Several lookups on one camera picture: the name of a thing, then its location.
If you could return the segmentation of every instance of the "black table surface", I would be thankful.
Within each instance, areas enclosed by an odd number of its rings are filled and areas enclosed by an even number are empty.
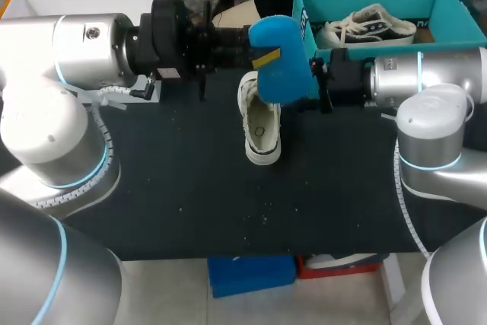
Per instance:
[[[169,84],[161,104],[102,112],[122,163],[116,191],[65,223],[122,260],[417,251],[396,197],[391,110],[340,108],[333,115],[283,109],[282,155],[259,167],[245,155],[237,86],[243,71]],[[487,109],[465,145],[487,151]],[[15,163],[0,148],[2,170]],[[429,250],[480,220],[481,210],[405,192]]]

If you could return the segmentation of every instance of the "cardboard box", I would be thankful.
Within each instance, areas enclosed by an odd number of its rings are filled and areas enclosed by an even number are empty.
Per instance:
[[[130,18],[135,26],[139,25],[142,13],[151,11],[153,0],[11,0],[2,19],[36,17],[43,15],[64,14],[106,14],[123,13]],[[147,78],[139,76],[134,89],[144,89]],[[158,102],[161,93],[161,83],[156,84],[156,90],[151,102]],[[111,100],[120,103],[144,103],[146,100],[126,95],[110,95]]]
[[[328,62],[331,53],[330,49],[317,48],[312,25],[340,21],[374,3],[381,3],[395,17],[429,28],[431,37],[412,45],[350,49],[352,59],[487,45],[487,38],[460,0],[294,0],[293,18],[301,25],[307,57],[318,56]],[[313,83],[313,88],[310,95],[317,97],[317,83]]]

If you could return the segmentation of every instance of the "shoe insole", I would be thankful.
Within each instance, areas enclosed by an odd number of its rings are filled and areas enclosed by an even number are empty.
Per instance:
[[[275,147],[275,117],[269,107],[259,98],[250,102],[249,115],[250,137],[258,151],[270,151]]]
[[[313,78],[294,18],[274,15],[249,29],[250,45],[280,47],[281,58],[259,69],[259,96],[266,103],[289,104],[310,93]]]

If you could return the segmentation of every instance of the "white box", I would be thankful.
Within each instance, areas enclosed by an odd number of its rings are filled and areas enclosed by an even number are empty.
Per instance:
[[[143,13],[150,13],[153,0],[11,0],[2,19],[25,18],[43,15],[65,14],[108,14],[123,13],[130,18],[135,26],[140,23]],[[143,90],[147,78],[139,76],[133,86],[134,89]],[[150,102],[158,102],[161,92],[161,83],[156,88]],[[111,100],[120,103],[144,103],[146,100],[126,95],[110,95]]]

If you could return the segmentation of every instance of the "white cable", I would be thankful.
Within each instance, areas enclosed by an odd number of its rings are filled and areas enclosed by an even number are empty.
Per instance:
[[[54,207],[54,206],[59,206],[63,203],[67,203],[73,199],[78,198],[79,196],[82,196],[83,194],[87,193],[90,191],[93,187],[95,187],[105,176],[107,171],[110,169],[111,164],[113,163],[113,142],[112,142],[112,136],[108,132],[108,128],[105,126],[105,123],[101,119],[100,115],[100,110],[98,106],[93,105],[90,108],[87,108],[93,115],[94,121],[97,124],[97,126],[100,128],[101,134],[103,136],[103,139],[105,140],[105,144],[107,144],[107,158],[105,159],[105,162],[103,163],[101,169],[96,173],[88,182],[77,188],[76,190],[73,190],[69,193],[63,194],[62,196],[57,196],[56,198],[51,198],[51,199],[45,199],[39,202],[35,202],[34,205],[38,209],[44,209],[47,207]]]
[[[430,257],[430,253],[426,250],[425,245],[423,245],[421,239],[418,236],[418,233],[414,229],[414,225],[412,224],[411,218],[409,217],[408,209],[406,208],[399,164],[400,164],[399,143],[396,140],[396,147],[394,148],[394,181],[396,182],[397,199],[399,200],[401,211],[403,211],[404,221],[406,221],[406,224],[408,225],[408,229],[409,232],[411,233],[412,239],[416,242],[419,251],[421,251],[422,254],[425,256],[425,258],[428,259]]]
[[[106,87],[106,88],[101,88],[98,92],[97,95],[99,97],[102,97],[101,100],[97,100],[96,98],[93,99],[93,104],[91,107],[87,108],[88,112],[91,112],[93,115],[94,122],[97,124],[98,128],[100,129],[100,132],[103,136],[103,139],[105,141],[105,144],[107,146],[107,158],[105,159],[105,162],[103,163],[101,169],[96,173],[88,182],[77,188],[76,190],[73,190],[69,193],[63,194],[62,196],[58,196],[56,198],[52,199],[45,199],[39,202],[35,202],[34,205],[39,208],[39,209],[44,209],[47,207],[54,207],[54,206],[59,206],[63,203],[67,203],[69,201],[72,201],[73,199],[78,198],[79,196],[87,193],[90,191],[94,186],[96,186],[105,176],[107,171],[110,169],[111,164],[113,163],[113,156],[114,156],[114,151],[113,151],[113,142],[112,142],[112,136],[110,135],[110,132],[108,131],[108,128],[105,126],[104,121],[101,118],[100,115],[100,105],[110,105],[112,107],[118,107],[118,105],[123,106],[122,108],[125,109],[124,104],[118,104],[114,103],[110,100],[107,100],[106,95],[107,94],[124,94],[124,95],[130,95],[130,89],[129,88],[123,88],[123,87]]]

